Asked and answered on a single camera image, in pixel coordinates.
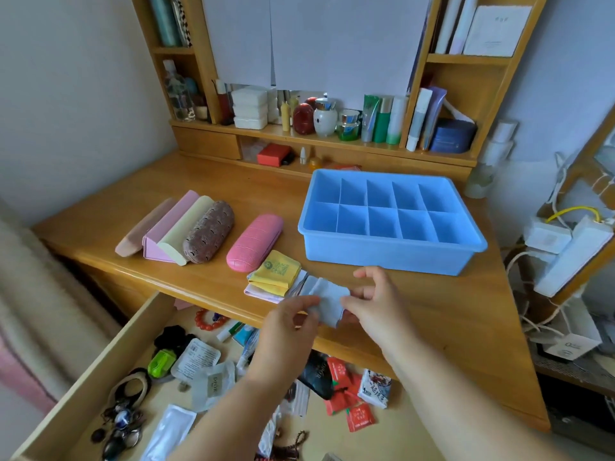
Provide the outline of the stack of white boxes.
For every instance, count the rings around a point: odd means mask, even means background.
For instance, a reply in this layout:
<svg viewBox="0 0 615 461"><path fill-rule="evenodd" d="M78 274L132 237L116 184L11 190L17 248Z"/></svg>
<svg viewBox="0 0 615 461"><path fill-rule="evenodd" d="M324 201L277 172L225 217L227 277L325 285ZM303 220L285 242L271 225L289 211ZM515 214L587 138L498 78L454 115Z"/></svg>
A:
<svg viewBox="0 0 615 461"><path fill-rule="evenodd" d="M268 123L268 95L265 88L244 86L231 92L234 125L238 129L262 130Z"/></svg>

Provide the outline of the person's right hand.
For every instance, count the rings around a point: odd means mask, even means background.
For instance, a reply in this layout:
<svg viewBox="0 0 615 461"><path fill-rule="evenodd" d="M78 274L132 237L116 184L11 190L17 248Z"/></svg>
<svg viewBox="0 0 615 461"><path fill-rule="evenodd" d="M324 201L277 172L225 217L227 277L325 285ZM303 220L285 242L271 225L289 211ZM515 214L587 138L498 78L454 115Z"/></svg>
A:
<svg viewBox="0 0 615 461"><path fill-rule="evenodd" d="M354 271L357 279L371 279L372 286L353 289L349 296L368 301L368 318L360 325L379 345L382 354L397 357L402 350L416 341L407 306L401 300L396 286L384 269L366 266Z"/></svg>

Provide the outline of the purple cosmetic tube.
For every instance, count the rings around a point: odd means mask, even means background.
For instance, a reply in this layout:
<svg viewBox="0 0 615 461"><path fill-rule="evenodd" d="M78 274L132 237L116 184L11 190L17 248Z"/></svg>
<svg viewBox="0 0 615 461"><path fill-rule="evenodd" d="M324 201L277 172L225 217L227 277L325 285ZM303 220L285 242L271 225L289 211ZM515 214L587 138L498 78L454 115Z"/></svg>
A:
<svg viewBox="0 0 615 461"><path fill-rule="evenodd" d="M428 90L432 92L429 105L427 107L426 116L422 126L421 133L421 150L427 151L430 149L432 137L435 131L436 123L443 107L443 101L446 98L447 91L438 86L429 86Z"/></svg>

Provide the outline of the person's left forearm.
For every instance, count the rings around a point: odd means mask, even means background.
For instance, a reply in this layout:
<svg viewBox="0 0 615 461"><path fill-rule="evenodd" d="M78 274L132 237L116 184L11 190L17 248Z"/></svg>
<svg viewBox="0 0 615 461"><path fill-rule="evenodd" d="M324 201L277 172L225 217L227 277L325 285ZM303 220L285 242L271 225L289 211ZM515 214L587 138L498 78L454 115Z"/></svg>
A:
<svg viewBox="0 0 615 461"><path fill-rule="evenodd" d="M288 373L246 373L167 461L253 461L268 422L295 379Z"/></svg>

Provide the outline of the blue divided organizer box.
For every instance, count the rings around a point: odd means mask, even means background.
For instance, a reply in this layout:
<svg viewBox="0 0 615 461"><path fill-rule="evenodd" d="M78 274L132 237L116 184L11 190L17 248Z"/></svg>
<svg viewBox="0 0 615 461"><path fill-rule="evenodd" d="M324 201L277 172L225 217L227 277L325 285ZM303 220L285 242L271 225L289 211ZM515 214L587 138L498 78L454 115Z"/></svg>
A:
<svg viewBox="0 0 615 461"><path fill-rule="evenodd" d="M488 242L448 177L316 170L298 223L310 261L458 276Z"/></svg>

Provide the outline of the grey-blue cleaning cloth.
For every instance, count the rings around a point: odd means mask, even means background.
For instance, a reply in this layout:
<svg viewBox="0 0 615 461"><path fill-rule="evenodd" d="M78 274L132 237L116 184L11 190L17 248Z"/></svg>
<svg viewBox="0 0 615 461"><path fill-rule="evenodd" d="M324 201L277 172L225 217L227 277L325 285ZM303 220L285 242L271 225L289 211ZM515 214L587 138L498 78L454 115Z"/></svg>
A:
<svg viewBox="0 0 615 461"><path fill-rule="evenodd" d="M299 295L318 296L319 304L308 307L306 311L308 313L317 312L321 324L337 328L344 313L340 298L349 296L350 290L327 279L308 275Z"/></svg>

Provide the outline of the white folded cleaning cloth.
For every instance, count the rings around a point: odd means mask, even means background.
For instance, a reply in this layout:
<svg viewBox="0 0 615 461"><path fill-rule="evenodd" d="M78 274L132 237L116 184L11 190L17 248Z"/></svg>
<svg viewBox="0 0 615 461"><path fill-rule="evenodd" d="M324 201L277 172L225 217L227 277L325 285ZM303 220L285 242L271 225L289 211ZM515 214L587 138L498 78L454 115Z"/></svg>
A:
<svg viewBox="0 0 615 461"><path fill-rule="evenodd" d="M284 296L276 295L272 293L268 293L257 286L248 285L244 289L244 294L250 297L254 297L256 299L260 299L266 302L271 303L280 303L284 299L288 299L289 297L295 297L301 293L301 290L304 287L305 282L298 284L298 286L293 286L291 290L289 290Z"/></svg>

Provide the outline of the white plain sachet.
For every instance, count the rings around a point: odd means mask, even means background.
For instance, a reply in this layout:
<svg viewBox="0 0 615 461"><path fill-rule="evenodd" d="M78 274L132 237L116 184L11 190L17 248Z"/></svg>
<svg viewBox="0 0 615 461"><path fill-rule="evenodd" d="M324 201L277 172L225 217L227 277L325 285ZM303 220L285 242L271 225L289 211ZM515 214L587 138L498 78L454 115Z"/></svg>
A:
<svg viewBox="0 0 615 461"><path fill-rule="evenodd" d="M166 461L187 437L197 413L169 404L164 411L140 461Z"/></svg>

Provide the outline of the white ceramic jar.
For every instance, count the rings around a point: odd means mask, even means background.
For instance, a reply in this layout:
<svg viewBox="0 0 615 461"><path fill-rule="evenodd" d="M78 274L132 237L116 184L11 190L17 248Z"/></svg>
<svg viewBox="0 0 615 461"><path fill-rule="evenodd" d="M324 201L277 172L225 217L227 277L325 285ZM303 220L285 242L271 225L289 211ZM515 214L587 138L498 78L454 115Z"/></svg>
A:
<svg viewBox="0 0 615 461"><path fill-rule="evenodd" d="M327 97L316 99L313 122L314 130L318 137L326 138L332 136L338 123L336 101Z"/></svg>

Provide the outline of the cream triangular glasses case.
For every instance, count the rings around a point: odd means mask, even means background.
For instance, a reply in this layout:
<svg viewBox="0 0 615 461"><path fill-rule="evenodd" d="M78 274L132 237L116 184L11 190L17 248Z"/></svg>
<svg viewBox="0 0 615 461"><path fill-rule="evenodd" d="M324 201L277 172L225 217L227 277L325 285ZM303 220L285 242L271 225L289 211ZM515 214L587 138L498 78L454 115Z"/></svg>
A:
<svg viewBox="0 0 615 461"><path fill-rule="evenodd" d="M207 195L189 195L188 202L182 203L181 209L186 208L181 216L175 221L169 230L157 242L161 251L162 261L184 266L188 263L184 253L183 242L188 233L196 226L197 221L211 209L214 200Z"/></svg>

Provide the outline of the teal cosmetic tube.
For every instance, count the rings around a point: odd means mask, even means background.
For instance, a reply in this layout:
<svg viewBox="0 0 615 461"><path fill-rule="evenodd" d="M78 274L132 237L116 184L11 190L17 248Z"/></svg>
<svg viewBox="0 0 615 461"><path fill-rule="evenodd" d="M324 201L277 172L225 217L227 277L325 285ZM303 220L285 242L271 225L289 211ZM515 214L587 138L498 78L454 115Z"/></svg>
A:
<svg viewBox="0 0 615 461"><path fill-rule="evenodd" d="M380 99L380 108L376 115L373 130L372 141L374 143L381 144L386 142L393 101L394 97L390 95L382 96Z"/></svg>

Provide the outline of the white and green tube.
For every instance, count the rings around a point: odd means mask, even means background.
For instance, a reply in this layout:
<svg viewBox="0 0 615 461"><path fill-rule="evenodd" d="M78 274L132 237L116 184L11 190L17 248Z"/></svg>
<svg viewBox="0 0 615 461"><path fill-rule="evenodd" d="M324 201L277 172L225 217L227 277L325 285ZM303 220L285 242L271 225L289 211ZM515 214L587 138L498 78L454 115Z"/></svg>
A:
<svg viewBox="0 0 615 461"><path fill-rule="evenodd" d="M386 144L398 146L402 137L402 126L408 107L409 97L395 96L390 110L389 125L386 135Z"/></svg>

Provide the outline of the green glass jar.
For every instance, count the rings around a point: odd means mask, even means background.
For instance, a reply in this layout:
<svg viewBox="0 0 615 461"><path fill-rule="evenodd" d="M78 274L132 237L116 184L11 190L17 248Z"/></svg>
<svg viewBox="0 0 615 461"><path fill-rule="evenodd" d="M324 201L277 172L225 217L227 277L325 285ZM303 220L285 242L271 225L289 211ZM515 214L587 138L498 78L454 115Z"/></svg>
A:
<svg viewBox="0 0 615 461"><path fill-rule="evenodd" d="M342 109L335 133L341 141L356 141L359 139L362 123L362 112L355 109Z"/></svg>

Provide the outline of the white upright books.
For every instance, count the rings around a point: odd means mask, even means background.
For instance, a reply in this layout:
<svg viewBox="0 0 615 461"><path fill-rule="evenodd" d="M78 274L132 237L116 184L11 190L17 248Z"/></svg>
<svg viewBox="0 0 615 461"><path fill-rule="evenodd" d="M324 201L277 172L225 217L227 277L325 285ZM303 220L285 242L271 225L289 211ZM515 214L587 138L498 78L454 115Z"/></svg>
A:
<svg viewBox="0 0 615 461"><path fill-rule="evenodd" d="M462 54L479 0L448 0L435 54Z"/></svg>

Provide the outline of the white printed sachet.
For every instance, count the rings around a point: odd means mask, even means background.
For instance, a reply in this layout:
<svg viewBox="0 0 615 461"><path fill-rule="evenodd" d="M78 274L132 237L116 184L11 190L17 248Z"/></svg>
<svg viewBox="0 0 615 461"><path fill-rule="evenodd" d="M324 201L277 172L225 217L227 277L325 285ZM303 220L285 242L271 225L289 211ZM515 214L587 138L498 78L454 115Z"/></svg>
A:
<svg viewBox="0 0 615 461"><path fill-rule="evenodd" d="M193 380L202 369L218 364L221 351L199 338L189 341L186 349L171 367L174 379L192 385Z"/></svg>

